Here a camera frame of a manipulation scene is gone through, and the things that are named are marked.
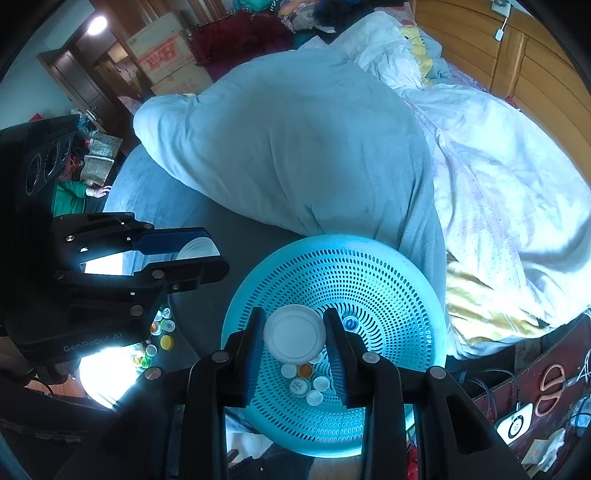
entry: wooden cabinet door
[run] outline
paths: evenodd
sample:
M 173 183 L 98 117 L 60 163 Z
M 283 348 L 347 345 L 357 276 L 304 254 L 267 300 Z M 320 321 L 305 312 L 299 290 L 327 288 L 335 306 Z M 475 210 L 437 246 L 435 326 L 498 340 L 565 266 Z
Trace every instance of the wooden cabinet door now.
M 72 52 L 51 51 L 39 60 L 74 104 L 103 132 L 123 136 L 129 131 L 131 115 L 109 98 L 74 58 Z

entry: white plastic lid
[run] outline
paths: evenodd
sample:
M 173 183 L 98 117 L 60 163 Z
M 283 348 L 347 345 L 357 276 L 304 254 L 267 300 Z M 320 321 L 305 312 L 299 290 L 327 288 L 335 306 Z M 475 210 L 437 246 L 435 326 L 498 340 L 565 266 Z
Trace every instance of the white plastic lid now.
M 301 365 L 314 359 L 326 343 L 326 328 L 314 310 L 286 305 L 271 314 L 265 324 L 265 346 L 280 362 Z
M 306 401 L 308 402 L 308 405 L 311 405 L 312 407 L 317 407 L 323 402 L 323 400 L 324 395 L 318 390 L 312 390 L 306 395 Z
M 155 345 L 148 345 L 146 347 L 146 355 L 148 355 L 148 356 L 156 356 L 157 353 L 158 353 L 158 349 L 156 348 Z
M 295 397 L 305 397 L 310 391 L 310 382 L 305 378 L 294 378 L 290 382 L 290 392 Z
M 320 360 L 322 360 L 322 352 L 320 352 L 318 355 L 316 355 L 312 360 L 310 360 L 310 364 L 315 365 L 318 362 L 320 362 Z
M 172 320 L 162 320 L 162 322 L 160 322 L 160 326 L 165 332 L 173 332 L 177 327 L 176 323 L 174 323 Z
M 316 377 L 314 379 L 314 388 L 318 391 L 328 390 L 330 387 L 330 380 L 328 377 Z
M 281 367 L 281 375 L 285 378 L 294 378 L 297 375 L 297 367 L 295 365 L 285 364 Z
M 182 247 L 177 255 L 177 260 L 186 260 L 188 258 L 198 257 L 216 257 L 220 252 L 212 239 L 206 236 L 200 236 L 191 240 Z

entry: scissors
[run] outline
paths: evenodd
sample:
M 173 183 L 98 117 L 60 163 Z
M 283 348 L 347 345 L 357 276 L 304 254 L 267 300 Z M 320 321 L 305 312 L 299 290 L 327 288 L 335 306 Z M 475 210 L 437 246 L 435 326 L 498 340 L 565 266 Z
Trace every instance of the scissors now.
M 554 369 L 558 368 L 560 370 L 560 375 L 553 380 L 548 381 L 548 374 Z M 543 417 L 554 410 L 557 403 L 560 401 L 560 397 L 562 396 L 562 392 L 567 388 L 574 385 L 576 382 L 581 379 L 581 376 L 569 378 L 566 380 L 566 375 L 564 374 L 564 367 L 560 364 L 550 365 L 544 372 L 544 376 L 542 377 L 542 381 L 540 382 L 540 391 L 545 392 L 549 388 L 555 387 L 556 385 L 564 384 L 560 390 L 554 393 L 547 393 L 540 395 L 538 400 L 535 402 L 535 410 L 534 413 L 537 417 Z M 544 411 L 540 411 L 540 404 L 542 402 L 552 401 L 552 405 L 549 408 L 545 409 Z

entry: yellow pillow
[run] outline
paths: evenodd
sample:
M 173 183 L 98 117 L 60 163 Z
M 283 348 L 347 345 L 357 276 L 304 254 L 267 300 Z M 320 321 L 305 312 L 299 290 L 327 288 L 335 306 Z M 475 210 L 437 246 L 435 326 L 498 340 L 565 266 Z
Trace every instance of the yellow pillow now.
M 427 47 L 421 38 L 418 27 L 412 25 L 404 25 L 400 27 L 400 33 L 406 38 L 410 44 L 410 52 L 417 61 L 418 69 L 421 72 L 421 82 L 424 85 L 431 85 L 431 82 L 425 78 L 429 70 L 433 67 L 433 59 L 427 56 Z

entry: white bedsheet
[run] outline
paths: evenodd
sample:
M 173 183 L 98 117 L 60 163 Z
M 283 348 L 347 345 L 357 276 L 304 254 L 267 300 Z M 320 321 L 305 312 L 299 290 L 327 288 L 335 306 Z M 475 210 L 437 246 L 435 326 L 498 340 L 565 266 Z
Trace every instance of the white bedsheet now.
M 523 310 L 554 327 L 569 322 L 591 301 L 588 185 L 568 156 L 506 102 L 470 87 L 420 85 L 399 26 L 376 12 L 330 48 L 345 51 L 415 110 L 433 155 L 448 251 Z M 456 340 L 448 340 L 448 353 L 458 358 L 504 346 L 468 348 Z

